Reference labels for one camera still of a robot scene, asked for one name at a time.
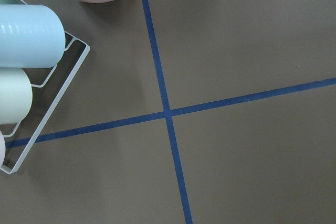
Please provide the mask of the blue cup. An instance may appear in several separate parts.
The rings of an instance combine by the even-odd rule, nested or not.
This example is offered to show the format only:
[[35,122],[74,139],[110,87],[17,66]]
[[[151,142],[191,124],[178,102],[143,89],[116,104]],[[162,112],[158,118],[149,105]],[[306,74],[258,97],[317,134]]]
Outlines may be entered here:
[[1,5],[1,67],[50,68],[65,50],[63,25],[43,5]]

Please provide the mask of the white cup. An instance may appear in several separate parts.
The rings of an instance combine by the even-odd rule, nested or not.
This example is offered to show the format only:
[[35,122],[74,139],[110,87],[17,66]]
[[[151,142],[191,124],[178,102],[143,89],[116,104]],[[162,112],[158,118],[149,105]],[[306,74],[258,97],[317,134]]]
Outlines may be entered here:
[[21,122],[32,106],[30,80],[21,68],[1,68],[1,125]]

